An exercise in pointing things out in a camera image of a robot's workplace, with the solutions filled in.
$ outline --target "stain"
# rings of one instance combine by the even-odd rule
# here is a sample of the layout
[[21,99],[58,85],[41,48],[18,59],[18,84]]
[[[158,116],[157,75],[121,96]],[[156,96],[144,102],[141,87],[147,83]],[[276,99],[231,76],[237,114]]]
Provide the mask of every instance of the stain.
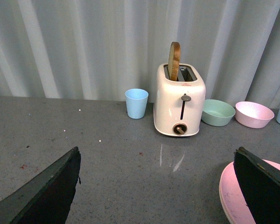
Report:
[[28,166],[23,164],[23,166],[21,166],[21,169],[25,169],[25,167],[28,167]]
[[18,200],[20,200],[20,199],[21,199],[21,197],[24,197],[24,195],[21,195],[20,197],[18,197]]

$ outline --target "toaster lever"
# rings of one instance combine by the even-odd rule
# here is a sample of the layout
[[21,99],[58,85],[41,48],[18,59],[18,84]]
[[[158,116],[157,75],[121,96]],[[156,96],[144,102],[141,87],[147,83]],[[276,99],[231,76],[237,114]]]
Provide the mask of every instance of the toaster lever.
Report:
[[191,100],[191,97],[188,96],[187,94],[184,94],[184,95],[182,96],[182,101],[189,102],[190,100]]
[[188,96],[186,93],[181,97],[182,98],[182,113],[181,113],[181,120],[183,118],[183,111],[185,109],[185,103],[191,100],[191,97]]

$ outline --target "pink plate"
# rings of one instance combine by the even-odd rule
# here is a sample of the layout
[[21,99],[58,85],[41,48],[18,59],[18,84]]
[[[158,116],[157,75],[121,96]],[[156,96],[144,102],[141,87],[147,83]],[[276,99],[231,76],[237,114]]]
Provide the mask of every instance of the pink plate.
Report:
[[[280,164],[267,160],[265,161],[280,170]],[[239,187],[233,168],[233,162],[229,163],[222,172],[219,194],[223,210],[231,224],[255,223]]]

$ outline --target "pink bowl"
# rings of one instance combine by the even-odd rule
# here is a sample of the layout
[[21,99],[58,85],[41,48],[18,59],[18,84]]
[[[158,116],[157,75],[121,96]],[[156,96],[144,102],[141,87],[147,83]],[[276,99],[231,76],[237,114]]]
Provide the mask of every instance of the pink bowl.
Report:
[[265,127],[274,118],[274,112],[269,108],[248,101],[235,105],[235,119],[242,125],[251,128]]

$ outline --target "toaster knob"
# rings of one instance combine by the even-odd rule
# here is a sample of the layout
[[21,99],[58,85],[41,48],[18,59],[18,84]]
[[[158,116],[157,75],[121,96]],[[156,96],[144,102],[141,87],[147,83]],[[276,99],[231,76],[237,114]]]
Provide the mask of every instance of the toaster knob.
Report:
[[183,135],[187,131],[187,126],[183,123],[179,123],[174,125],[173,127],[173,132],[177,135]]

